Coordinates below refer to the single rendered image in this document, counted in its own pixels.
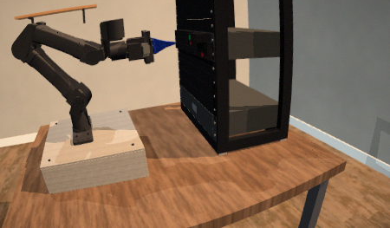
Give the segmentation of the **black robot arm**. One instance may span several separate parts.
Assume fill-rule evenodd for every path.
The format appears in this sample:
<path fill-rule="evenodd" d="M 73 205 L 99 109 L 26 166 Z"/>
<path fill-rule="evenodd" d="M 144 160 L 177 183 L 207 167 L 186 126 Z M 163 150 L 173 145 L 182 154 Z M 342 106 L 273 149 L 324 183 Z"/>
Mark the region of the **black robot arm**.
<path fill-rule="evenodd" d="M 127 46 L 125 41 L 122 41 L 125 31 L 123 18 L 121 19 L 100 23 L 101 44 L 51 29 L 45 22 L 38 22 L 37 25 L 36 23 L 28 24 L 12 44 L 12 55 L 23 63 L 27 62 L 30 67 L 38 71 L 71 106 L 69 115 L 73 124 L 74 146 L 94 141 L 90 116 L 86 109 L 92 93 L 85 84 L 73 79 L 51 60 L 41 46 L 60 50 L 91 66 L 105 61 L 107 57 L 112 61 L 127 59 L 126 52 L 130 54 L 129 61 L 146 59 L 150 53 L 150 46 L 144 43 L 143 36 L 127 39 Z M 119 40 L 121 41 L 114 42 Z M 132 42 L 141 44 L 130 44 Z"/>

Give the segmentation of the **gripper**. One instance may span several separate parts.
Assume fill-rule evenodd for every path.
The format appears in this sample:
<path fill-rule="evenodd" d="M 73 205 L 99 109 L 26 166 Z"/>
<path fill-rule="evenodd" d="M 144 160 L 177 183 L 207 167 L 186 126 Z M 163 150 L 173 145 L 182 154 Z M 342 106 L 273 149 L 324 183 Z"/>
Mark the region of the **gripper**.
<path fill-rule="evenodd" d="M 144 31 L 144 32 L 142 32 L 142 31 Z M 141 31 L 141 35 L 144 37 L 144 43 L 148 43 L 149 42 L 148 45 L 149 46 L 151 45 L 150 46 L 149 56 L 146 56 L 146 59 L 144 59 L 145 64 L 149 64 L 150 62 L 154 62 L 153 54 L 157 54 L 162 49 L 165 49 L 165 48 L 175 44 L 175 42 L 167 42 L 167 41 L 161 41 L 161 40 L 157 41 L 157 39 L 151 38 L 150 37 L 150 30 L 149 31 L 142 30 L 142 31 Z M 151 43 L 150 43 L 150 41 L 151 41 Z M 166 46 L 164 46 L 162 44 L 166 44 Z M 153 45 L 155 45 L 155 46 L 153 46 Z"/>

